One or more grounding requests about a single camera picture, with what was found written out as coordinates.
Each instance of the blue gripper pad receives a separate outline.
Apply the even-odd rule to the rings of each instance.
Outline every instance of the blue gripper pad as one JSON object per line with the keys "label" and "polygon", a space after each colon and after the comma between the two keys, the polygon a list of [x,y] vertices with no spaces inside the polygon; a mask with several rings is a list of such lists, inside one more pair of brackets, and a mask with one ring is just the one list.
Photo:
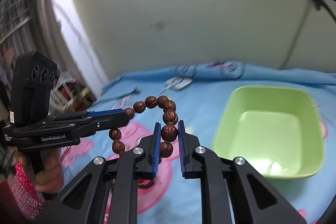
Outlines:
{"label": "blue gripper pad", "polygon": [[180,153],[180,164],[181,164],[181,172],[182,177],[185,175],[185,149],[184,149],[184,141],[183,141],[183,133],[181,123],[178,123],[178,150]]}
{"label": "blue gripper pad", "polygon": [[156,177],[156,173],[159,168],[159,159],[160,159],[160,140],[161,140],[161,124],[159,123],[158,127],[155,127],[153,135],[155,136],[155,145],[153,150],[153,164],[152,164],[152,174],[153,177]]}

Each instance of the black camera housing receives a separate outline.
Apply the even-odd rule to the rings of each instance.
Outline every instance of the black camera housing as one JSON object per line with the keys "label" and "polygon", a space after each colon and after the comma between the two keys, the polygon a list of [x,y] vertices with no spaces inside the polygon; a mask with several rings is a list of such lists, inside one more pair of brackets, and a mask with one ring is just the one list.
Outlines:
{"label": "black camera housing", "polygon": [[44,119],[57,65],[38,51],[20,54],[14,69],[10,99],[11,122],[24,127]]}

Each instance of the white label sticker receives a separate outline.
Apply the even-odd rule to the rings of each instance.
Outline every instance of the white label sticker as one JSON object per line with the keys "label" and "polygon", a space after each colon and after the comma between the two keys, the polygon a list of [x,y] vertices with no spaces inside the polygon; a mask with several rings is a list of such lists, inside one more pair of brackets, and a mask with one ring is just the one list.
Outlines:
{"label": "white label sticker", "polygon": [[14,123],[14,112],[12,111],[9,112],[9,118],[10,118],[10,122]]}

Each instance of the camera lens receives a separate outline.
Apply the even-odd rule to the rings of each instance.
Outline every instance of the camera lens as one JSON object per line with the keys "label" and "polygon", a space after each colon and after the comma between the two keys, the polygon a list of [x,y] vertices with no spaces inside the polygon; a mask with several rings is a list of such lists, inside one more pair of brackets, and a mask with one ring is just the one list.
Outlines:
{"label": "camera lens", "polygon": [[54,72],[52,71],[49,76],[49,82],[52,83],[54,80]]}
{"label": "camera lens", "polygon": [[42,73],[41,73],[41,82],[44,84],[48,79],[48,69],[44,68]]}
{"label": "camera lens", "polygon": [[40,73],[40,69],[39,69],[39,66],[36,65],[34,68],[33,68],[33,71],[31,73],[31,77],[33,80],[36,80],[37,77],[39,77],[39,73]]}

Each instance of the blue bedsheet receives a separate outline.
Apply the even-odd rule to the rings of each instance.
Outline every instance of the blue bedsheet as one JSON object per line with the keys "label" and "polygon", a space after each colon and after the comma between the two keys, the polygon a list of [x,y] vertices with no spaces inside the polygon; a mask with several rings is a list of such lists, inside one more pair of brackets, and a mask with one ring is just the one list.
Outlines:
{"label": "blue bedsheet", "polygon": [[[177,105],[177,114],[184,120],[188,133],[198,136],[201,145],[210,147],[218,122],[232,91],[243,85],[280,85],[306,91],[320,112],[325,138],[325,162],[313,177],[298,180],[271,180],[271,183],[288,201],[305,216],[307,223],[321,217],[336,193],[336,74],[301,69],[275,70],[248,65],[242,62],[216,62],[212,64],[169,67],[160,70],[127,73],[104,87],[101,99],[126,94],[135,87],[138,95],[112,102],[104,102],[91,110],[102,111],[132,107],[138,100],[154,95],[164,87],[164,82],[174,76],[192,77],[193,83],[184,90],[167,90],[162,95],[170,97]],[[146,110],[136,115],[130,128],[125,129],[126,147],[130,149],[140,137],[150,134],[155,122],[162,123],[162,110]],[[139,131],[137,139],[131,135]],[[66,155],[64,178],[68,183],[96,156],[113,157],[111,140],[102,131],[84,140],[80,149]],[[153,193],[140,193],[138,223],[201,223],[201,194],[198,180],[181,177],[179,160],[175,155],[162,165],[161,178]]]}

